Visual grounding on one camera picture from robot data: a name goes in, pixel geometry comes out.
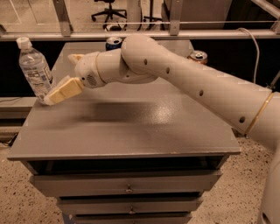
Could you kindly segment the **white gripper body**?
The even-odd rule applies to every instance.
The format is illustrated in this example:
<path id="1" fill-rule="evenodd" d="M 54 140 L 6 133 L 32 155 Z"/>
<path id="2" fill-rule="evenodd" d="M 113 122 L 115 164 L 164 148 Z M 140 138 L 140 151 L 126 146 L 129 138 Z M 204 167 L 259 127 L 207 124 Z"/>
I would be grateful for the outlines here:
<path id="1" fill-rule="evenodd" d="M 100 88 L 105 86 L 105 82 L 99 75 L 96 66 L 98 54 L 99 52 L 92 52 L 77 55 L 74 71 L 86 88 Z"/>

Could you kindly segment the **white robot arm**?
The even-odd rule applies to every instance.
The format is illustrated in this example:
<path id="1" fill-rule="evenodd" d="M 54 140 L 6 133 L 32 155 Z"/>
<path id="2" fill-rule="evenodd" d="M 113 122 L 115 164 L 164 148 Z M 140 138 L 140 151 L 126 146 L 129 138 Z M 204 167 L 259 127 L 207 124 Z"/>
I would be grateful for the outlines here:
<path id="1" fill-rule="evenodd" d="M 273 151 L 257 224 L 280 224 L 280 94 L 179 56 L 153 38 L 131 35 L 106 52 L 71 54 L 74 78 L 45 96 L 48 105 L 110 82 L 137 84 L 160 77 L 243 135 Z"/>

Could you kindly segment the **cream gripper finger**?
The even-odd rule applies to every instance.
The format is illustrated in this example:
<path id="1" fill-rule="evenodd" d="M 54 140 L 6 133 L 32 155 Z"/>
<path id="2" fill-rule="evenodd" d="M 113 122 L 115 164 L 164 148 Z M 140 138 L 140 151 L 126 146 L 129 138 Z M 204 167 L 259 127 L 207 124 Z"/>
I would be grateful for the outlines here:
<path id="1" fill-rule="evenodd" d="M 78 61 L 83 57 L 83 54 L 69 54 L 67 57 L 73 65 L 76 65 Z"/>
<path id="2" fill-rule="evenodd" d="M 79 95 L 84 85 L 78 77 L 64 77 L 44 98 L 46 105 L 54 105 L 73 96 Z"/>

